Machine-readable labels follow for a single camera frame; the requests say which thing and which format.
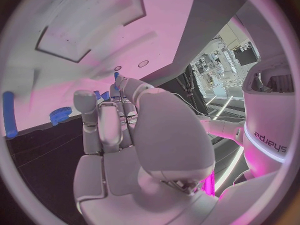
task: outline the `white robot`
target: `white robot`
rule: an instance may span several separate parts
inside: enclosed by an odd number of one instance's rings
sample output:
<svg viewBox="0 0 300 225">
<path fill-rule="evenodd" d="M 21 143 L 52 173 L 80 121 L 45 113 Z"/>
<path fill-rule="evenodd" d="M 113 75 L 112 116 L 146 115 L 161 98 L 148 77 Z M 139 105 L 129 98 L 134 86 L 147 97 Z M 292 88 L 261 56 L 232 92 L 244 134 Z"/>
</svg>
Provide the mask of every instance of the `white robot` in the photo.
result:
<svg viewBox="0 0 300 225">
<path fill-rule="evenodd" d="M 294 88 L 285 58 L 254 66 L 243 92 L 247 119 L 237 123 L 197 116 L 170 92 L 122 75 L 110 87 L 111 101 L 99 106 L 93 92 L 75 92 L 86 155 L 73 189 L 87 223 L 232 223 L 270 185 L 289 149 L 293 124 L 285 121 L 293 120 Z M 283 103 L 289 107 L 280 113 Z M 250 168 L 247 181 L 221 198 L 207 195 L 199 182 L 215 167 L 206 133 L 236 141 Z"/>
</svg>

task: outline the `blue cylinder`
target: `blue cylinder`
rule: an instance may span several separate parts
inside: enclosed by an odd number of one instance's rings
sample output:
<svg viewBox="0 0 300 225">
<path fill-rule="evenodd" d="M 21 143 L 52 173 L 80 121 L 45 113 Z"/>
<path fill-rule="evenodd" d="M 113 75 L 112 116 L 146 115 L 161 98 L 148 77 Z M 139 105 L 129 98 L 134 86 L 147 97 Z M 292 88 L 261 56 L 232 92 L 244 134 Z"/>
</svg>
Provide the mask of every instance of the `blue cylinder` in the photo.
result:
<svg viewBox="0 0 300 225">
<path fill-rule="evenodd" d="M 18 135 L 14 108 L 14 94 L 11 91 L 6 91 L 3 93 L 2 98 L 5 132 L 6 136 L 12 139 Z"/>
</svg>

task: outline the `pink light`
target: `pink light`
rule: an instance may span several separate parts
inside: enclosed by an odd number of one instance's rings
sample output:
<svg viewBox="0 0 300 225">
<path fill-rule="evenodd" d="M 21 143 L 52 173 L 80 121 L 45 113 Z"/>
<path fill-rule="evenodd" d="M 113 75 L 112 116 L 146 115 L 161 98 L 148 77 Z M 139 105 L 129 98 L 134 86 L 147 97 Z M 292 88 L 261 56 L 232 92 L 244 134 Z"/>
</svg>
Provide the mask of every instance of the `pink light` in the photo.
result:
<svg viewBox="0 0 300 225">
<path fill-rule="evenodd" d="M 215 172 L 212 173 L 204 180 L 202 191 L 205 191 L 209 196 L 215 196 Z"/>
</svg>

